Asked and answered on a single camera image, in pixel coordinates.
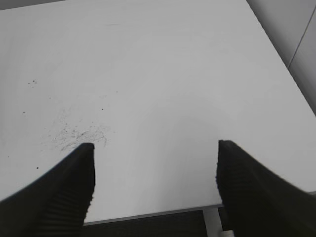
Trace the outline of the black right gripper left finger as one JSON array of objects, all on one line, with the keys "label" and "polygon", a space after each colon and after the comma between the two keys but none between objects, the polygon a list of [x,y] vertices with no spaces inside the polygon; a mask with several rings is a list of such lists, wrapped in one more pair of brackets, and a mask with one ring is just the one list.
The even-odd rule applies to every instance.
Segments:
[{"label": "black right gripper left finger", "polygon": [[0,235],[79,237],[94,188],[94,144],[82,143],[40,178],[1,200]]}]

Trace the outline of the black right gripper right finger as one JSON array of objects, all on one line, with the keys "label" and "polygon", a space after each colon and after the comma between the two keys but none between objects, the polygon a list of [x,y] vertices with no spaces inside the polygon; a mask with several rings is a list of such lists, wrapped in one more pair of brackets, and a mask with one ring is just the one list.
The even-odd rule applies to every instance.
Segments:
[{"label": "black right gripper right finger", "polygon": [[231,140],[219,140],[216,184],[236,237],[314,237],[316,198]]}]

